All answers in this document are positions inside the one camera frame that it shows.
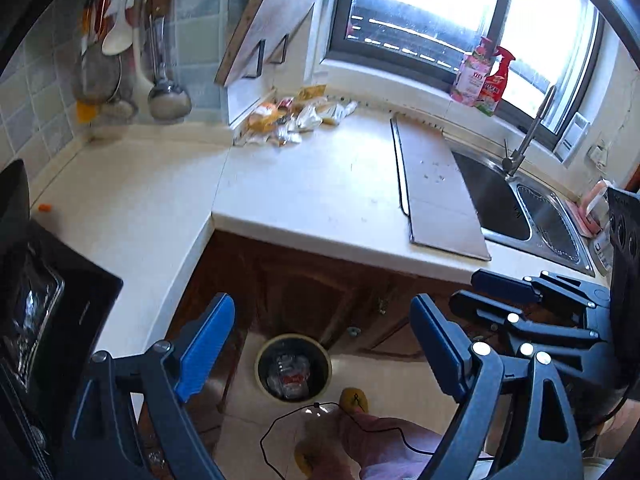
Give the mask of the chrome sink faucet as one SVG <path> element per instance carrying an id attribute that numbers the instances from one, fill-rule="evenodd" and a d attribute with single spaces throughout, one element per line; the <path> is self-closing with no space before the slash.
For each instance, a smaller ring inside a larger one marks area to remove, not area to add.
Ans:
<path id="1" fill-rule="evenodd" d="M 544 100 L 541 102 L 540 107 L 537 110 L 537 114 L 533 122 L 527 129 L 521 144 L 512 153 L 509 153 L 509 151 L 506 150 L 506 157 L 502 160 L 501 166 L 504 174 L 508 178 L 513 177 L 514 174 L 518 171 L 518 168 L 520 168 L 522 162 L 524 162 L 526 151 L 529 148 L 529 145 L 534 140 L 536 130 L 541 125 L 544 118 L 547 116 L 552 101 L 555 97 L 555 93 L 556 87 L 554 84 L 552 84 L 544 95 Z"/>

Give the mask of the white atomy box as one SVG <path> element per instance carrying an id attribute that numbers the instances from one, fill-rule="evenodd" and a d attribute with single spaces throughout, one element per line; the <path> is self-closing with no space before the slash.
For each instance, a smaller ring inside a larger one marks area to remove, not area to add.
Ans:
<path id="1" fill-rule="evenodd" d="M 334 125 L 339 125 L 346 117 L 350 116 L 358 107 L 357 101 L 348 103 L 336 103 L 335 110 L 332 113 Z"/>

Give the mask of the brown cardboard sheet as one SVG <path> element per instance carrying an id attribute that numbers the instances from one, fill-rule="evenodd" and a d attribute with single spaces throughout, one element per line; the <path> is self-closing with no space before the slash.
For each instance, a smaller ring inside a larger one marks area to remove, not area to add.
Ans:
<path id="1" fill-rule="evenodd" d="M 480 261 L 491 255 L 471 195 L 442 133 L 416 119 L 392 119 L 404 168 L 410 242 Z"/>

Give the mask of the pink detergent refill pouch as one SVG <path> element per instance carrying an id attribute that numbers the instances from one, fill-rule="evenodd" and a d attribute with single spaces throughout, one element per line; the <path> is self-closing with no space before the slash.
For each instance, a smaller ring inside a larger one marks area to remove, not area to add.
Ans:
<path id="1" fill-rule="evenodd" d="M 451 86 L 451 99 L 473 106 L 480 96 L 484 82 L 494 62 L 495 45 L 487 38 L 480 38 L 480 43 L 462 61 L 456 79 Z"/>

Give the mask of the white paper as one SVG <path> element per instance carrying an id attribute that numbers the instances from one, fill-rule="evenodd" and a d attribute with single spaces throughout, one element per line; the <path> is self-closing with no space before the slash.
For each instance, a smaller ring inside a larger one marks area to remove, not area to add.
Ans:
<path id="1" fill-rule="evenodd" d="M 294 132 L 311 132 L 322 125 L 322 118 L 314 105 L 305 106 L 293 120 L 290 128 Z"/>

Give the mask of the steel sink drain basket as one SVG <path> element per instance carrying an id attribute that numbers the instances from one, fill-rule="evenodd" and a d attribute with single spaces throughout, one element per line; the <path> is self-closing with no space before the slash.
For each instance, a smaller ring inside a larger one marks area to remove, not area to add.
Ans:
<path id="1" fill-rule="evenodd" d="M 550 200 L 521 184 L 518 186 L 518 195 L 532 217 L 534 226 L 544 244 L 563 260 L 580 263 L 578 248 L 570 235 L 566 222 Z"/>

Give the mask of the orange yellow snack bag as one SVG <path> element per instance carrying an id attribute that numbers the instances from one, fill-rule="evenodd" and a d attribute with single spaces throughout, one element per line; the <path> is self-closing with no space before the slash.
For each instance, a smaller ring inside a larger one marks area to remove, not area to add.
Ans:
<path id="1" fill-rule="evenodd" d="M 259 104 L 247 118 L 247 129 L 254 133 L 266 133 L 278 128 L 288 118 L 288 109 L 271 102 Z"/>

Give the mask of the round trash bin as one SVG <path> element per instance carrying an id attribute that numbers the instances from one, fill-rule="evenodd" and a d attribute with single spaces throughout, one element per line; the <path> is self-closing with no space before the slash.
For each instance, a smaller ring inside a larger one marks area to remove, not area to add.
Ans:
<path id="1" fill-rule="evenodd" d="M 329 387 L 331 359 L 317 341 L 299 334 L 284 334 L 262 345 L 254 362 L 259 389 L 284 404 L 316 400 Z"/>

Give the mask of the red spray bottle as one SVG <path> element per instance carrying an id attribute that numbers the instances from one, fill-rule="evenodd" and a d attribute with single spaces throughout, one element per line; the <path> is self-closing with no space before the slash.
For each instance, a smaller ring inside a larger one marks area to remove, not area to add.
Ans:
<path id="1" fill-rule="evenodd" d="M 510 64 L 515 60 L 515 56 L 504 47 L 498 47 L 496 55 L 500 58 L 498 68 L 495 73 L 486 77 L 483 88 L 475 101 L 475 107 L 487 116 L 495 115 L 497 106 L 506 91 Z"/>

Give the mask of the wooden cutting board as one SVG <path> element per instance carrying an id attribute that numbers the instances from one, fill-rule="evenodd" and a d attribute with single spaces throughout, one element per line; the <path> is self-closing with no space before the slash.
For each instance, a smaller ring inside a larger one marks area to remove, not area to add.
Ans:
<path id="1" fill-rule="evenodd" d="M 215 82 L 227 88 L 257 79 L 268 63 L 286 61 L 288 44 L 316 0 L 248 0 L 228 42 Z"/>

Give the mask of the clear plastic bottle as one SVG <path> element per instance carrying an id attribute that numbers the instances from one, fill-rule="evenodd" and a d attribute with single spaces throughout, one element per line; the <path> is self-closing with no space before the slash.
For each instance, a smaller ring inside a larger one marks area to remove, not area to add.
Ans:
<path id="1" fill-rule="evenodd" d="M 269 389 L 277 396 L 282 396 L 285 399 L 298 398 L 302 388 L 286 388 L 281 382 L 281 376 L 293 370 L 299 370 L 296 356 L 278 356 L 275 358 L 267 377 Z"/>

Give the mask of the steel mesh strainer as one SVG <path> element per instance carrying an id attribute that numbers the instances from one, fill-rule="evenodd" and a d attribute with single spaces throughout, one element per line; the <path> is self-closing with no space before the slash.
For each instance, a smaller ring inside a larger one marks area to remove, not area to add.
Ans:
<path id="1" fill-rule="evenodd" d="M 122 80 L 122 63 L 106 55 L 105 12 L 110 0 L 86 0 L 81 18 L 80 53 L 74 66 L 73 92 L 78 102 L 102 105 L 117 92 Z"/>

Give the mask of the loofah sponge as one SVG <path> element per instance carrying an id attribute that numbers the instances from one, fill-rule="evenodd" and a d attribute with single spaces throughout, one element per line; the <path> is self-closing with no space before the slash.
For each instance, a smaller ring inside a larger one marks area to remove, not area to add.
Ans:
<path id="1" fill-rule="evenodd" d="M 321 121 L 329 126 L 337 126 L 344 119 L 344 106 L 340 103 L 326 103 L 316 107 Z"/>

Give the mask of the white slotted spatula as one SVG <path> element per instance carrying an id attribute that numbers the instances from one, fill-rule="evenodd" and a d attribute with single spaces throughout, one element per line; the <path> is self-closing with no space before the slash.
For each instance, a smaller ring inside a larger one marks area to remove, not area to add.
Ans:
<path id="1" fill-rule="evenodd" d="M 149 93 L 153 88 L 152 80 L 146 74 L 142 63 L 142 35 L 140 29 L 140 0 L 127 0 L 129 6 L 126 11 L 128 24 L 132 27 L 132 66 L 134 66 L 134 76 L 132 76 L 132 96 L 137 104 L 138 110 L 143 115 L 149 115 Z"/>

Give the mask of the stainless steel sink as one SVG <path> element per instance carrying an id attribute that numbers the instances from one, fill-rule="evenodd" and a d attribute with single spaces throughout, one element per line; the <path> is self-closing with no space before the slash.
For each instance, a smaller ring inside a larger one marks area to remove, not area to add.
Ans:
<path id="1" fill-rule="evenodd" d="M 589 258 L 586 243 L 570 221 L 568 212 L 557 195 L 521 172 L 508 178 L 498 162 L 477 150 L 453 140 L 448 144 L 471 195 L 486 240 L 593 276 L 594 265 Z M 544 244 L 518 195 L 520 184 L 548 198 L 563 217 L 578 248 L 580 263 L 563 260 Z"/>

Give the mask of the steel ladle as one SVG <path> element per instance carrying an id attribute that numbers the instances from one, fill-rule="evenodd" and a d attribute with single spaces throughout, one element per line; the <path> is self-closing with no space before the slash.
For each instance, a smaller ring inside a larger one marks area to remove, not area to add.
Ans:
<path id="1" fill-rule="evenodd" d="M 176 122 L 191 113 L 189 93 L 169 77 L 166 21 L 171 0 L 146 0 L 148 4 L 150 52 L 154 84 L 148 95 L 151 116 L 158 122 Z"/>

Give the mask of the yellow embroidered slipper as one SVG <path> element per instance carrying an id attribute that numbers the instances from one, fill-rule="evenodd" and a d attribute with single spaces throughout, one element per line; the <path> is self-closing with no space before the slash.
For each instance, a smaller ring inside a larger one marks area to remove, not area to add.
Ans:
<path id="1" fill-rule="evenodd" d="M 349 415 L 369 413 L 367 396 L 358 388 L 345 388 L 341 393 L 338 406 Z"/>

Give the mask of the pink candy wrapper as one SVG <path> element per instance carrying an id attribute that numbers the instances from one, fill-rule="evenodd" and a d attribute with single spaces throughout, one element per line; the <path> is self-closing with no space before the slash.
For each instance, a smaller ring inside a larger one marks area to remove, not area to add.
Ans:
<path id="1" fill-rule="evenodd" d="M 286 96 L 282 100 L 279 101 L 277 108 L 278 110 L 292 110 L 294 106 L 295 99 L 292 96 Z"/>

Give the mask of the strawberry milk carton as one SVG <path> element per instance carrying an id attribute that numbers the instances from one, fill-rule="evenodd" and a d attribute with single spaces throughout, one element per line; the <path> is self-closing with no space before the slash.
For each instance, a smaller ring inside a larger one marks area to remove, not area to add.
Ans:
<path id="1" fill-rule="evenodd" d="M 299 370 L 293 370 L 287 372 L 281 376 L 282 385 L 286 388 L 305 388 L 307 385 L 308 374 L 306 372 L 300 372 Z"/>

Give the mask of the white scalloped plate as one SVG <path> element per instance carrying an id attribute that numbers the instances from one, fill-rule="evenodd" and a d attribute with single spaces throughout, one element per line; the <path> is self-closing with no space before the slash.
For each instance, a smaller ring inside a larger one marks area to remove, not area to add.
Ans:
<path id="1" fill-rule="evenodd" d="M 271 131 L 247 130 L 239 139 L 234 141 L 234 144 L 236 146 L 271 144 L 282 148 L 285 145 L 297 145 L 302 142 L 303 139 L 299 133 L 289 132 L 288 128 L 281 127 Z"/>

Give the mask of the black induction cooktop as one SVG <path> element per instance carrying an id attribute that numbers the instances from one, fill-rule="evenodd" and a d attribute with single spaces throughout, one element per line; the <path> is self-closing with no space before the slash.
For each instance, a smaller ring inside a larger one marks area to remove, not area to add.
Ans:
<path id="1" fill-rule="evenodd" d="M 24 162 L 10 162 L 1 173 L 1 362 L 50 445 L 123 284 L 32 218 Z"/>

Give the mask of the white rice spoon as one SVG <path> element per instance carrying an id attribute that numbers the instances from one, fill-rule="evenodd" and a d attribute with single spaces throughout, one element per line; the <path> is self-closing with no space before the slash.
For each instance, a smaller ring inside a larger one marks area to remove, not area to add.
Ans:
<path id="1" fill-rule="evenodd" d="M 106 56 L 120 55 L 132 46 L 132 26 L 127 21 L 126 12 L 134 5 L 134 0 L 112 0 L 106 15 L 113 18 L 113 26 L 102 41 L 102 52 Z"/>

